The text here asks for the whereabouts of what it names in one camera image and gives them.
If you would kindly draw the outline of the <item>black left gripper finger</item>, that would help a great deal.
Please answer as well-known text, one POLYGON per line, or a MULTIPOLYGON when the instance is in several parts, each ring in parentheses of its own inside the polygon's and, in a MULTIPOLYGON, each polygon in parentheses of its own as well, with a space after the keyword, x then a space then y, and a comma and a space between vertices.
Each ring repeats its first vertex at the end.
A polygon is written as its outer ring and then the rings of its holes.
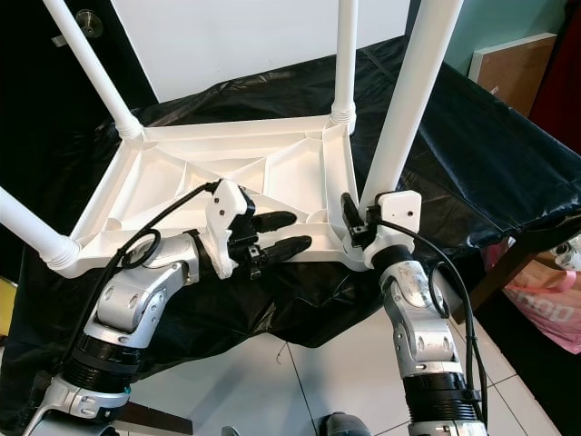
POLYGON ((265 270, 274 264, 289 261, 294 256, 306 251, 312 245, 312 237, 308 235, 293 236, 259 250, 259 270, 265 270))
POLYGON ((256 233, 269 233, 295 224, 298 216, 288 211, 274 211, 256 214, 251 217, 251 224, 256 233))

